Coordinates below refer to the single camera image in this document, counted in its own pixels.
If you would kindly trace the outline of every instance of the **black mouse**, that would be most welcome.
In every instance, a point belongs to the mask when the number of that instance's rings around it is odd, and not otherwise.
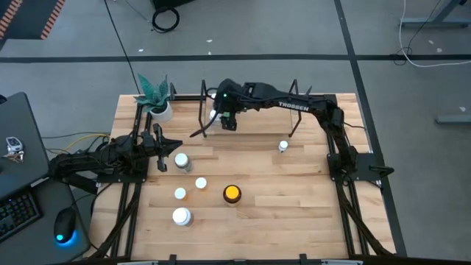
[[[66,243],[74,233],[75,210],[71,207],[61,210],[54,223],[54,238],[59,243]]]

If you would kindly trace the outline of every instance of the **blue light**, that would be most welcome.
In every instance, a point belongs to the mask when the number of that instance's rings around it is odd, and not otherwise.
[[[57,235],[56,236],[57,240],[60,240],[59,236],[62,236],[62,235]],[[59,243],[59,242],[56,241],[56,244],[59,247],[71,247],[74,244],[76,244],[77,241],[79,241],[79,234],[77,233],[76,230],[74,230],[74,232],[72,233],[72,237],[67,242]]]

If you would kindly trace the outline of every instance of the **white pot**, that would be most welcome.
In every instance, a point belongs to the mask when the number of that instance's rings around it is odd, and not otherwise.
[[[157,122],[165,122],[171,119],[173,111],[171,110],[170,102],[167,102],[167,108],[162,113],[154,113],[153,110],[150,111],[150,114]]]

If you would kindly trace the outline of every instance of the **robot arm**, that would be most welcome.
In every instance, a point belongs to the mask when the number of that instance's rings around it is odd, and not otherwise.
[[[357,151],[350,146],[344,130],[344,111],[337,106],[334,98],[328,95],[298,95],[279,91],[271,85],[261,82],[245,83],[241,86],[231,79],[226,79],[217,88],[214,110],[222,114],[221,123],[225,130],[237,130],[236,114],[241,111],[261,108],[283,107],[313,114],[325,133],[333,138],[339,150],[339,168],[345,174],[356,171]],[[194,137],[207,129],[217,115]]]
[[[166,172],[167,167],[163,158],[168,157],[170,153],[182,145],[182,141],[163,137],[159,124],[154,124],[153,129],[156,139],[148,131],[144,131],[140,144],[136,144],[131,135],[123,135],[112,139],[108,145],[95,152],[58,155],[49,163],[49,176],[68,182],[67,179],[70,180],[71,176],[77,172],[106,169],[112,169],[116,173],[135,175],[147,170],[141,165],[141,162],[153,156],[158,157],[158,169],[161,172]]]

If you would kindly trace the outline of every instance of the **keyboard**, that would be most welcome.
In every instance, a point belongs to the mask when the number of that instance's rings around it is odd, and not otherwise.
[[[0,242],[41,218],[31,188],[0,199]]]

